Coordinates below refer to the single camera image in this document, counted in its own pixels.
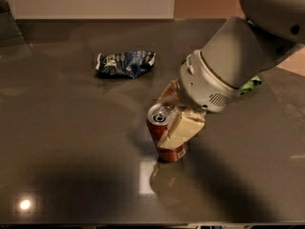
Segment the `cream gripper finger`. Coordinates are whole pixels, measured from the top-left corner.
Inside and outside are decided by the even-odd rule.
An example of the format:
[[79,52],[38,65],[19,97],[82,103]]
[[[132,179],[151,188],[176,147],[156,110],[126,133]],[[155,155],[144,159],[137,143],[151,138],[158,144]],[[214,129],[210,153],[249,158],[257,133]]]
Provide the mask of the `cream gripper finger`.
[[180,101],[177,95],[177,81],[172,80],[156,100],[157,103],[178,106]]
[[205,126],[205,111],[174,108],[167,130],[157,141],[157,147],[174,150],[198,134]]

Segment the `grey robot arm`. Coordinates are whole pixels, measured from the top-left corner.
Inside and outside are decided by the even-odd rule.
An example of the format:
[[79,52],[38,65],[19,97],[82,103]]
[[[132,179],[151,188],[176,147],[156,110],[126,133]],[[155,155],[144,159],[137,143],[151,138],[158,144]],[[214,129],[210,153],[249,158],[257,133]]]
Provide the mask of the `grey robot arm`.
[[269,70],[305,45],[305,0],[239,0],[233,16],[181,65],[178,77],[159,96],[173,108],[167,130],[156,142],[173,150],[196,135],[207,113],[237,99],[255,75]]

